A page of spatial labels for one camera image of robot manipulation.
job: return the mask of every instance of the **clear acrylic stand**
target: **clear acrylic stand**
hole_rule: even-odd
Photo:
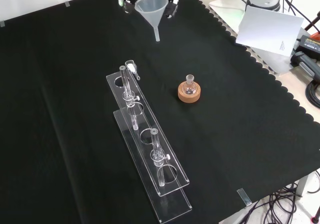
[[[133,76],[140,79],[134,61],[119,70],[106,77],[120,107],[113,114],[157,218],[165,223],[192,210],[182,189],[189,179]]]

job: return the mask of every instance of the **white paper sheet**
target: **white paper sheet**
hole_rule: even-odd
[[[303,18],[247,6],[238,44],[290,56]]]

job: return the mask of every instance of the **black tablecloth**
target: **black tablecloth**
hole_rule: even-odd
[[[0,29],[2,223],[156,223],[113,118],[106,75],[133,59],[190,185],[173,223],[217,223],[320,167],[320,126],[199,0],[160,42],[118,0],[75,0]],[[197,103],[178,100],[187,74]]]

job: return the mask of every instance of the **funnel stem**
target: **funnel stem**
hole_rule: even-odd
[[[153,31],[155,33],[155,41],[159,42],[160,41],[160,36],[159,36],[159,30],[158,30],[158,27],[154,27],[153,28]]]

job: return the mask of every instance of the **rack hole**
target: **rack hole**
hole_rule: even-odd
[[[142,142],[143,144],[146,144],[146,145],[152,144],[150,130],[151,130],[151,128],[144,129],[144,130],[140,133],[140,140],[141,140],[141,142]]]
[[[141,115],[143,113],[144,105],[140,102],[133,102],[132,106],[128,106],[127,108],[129,115]]]
[[[117,87],[119,87],[119,88],[123,88],[124,86],[124,84],[123,84],[123,82],[122,82],[122,78],[121,78],[121,76],[119,76],[119,77],[116,77],[116,79],[114,80],[114,83],[115,83],[115,85],[117,86]]]
[[[177,169],[173,166],[173,165],[169,165],[169,164],[166,164],[166,165],[163,165],[162,167],[160,167],[158,169],[158,177],[159,177],[159,174],[160,174],[160,171],[163,170],[163,176],[164,176],[164,182],[166,184],[169,184],[173,181],[175,181],[177,179]]]

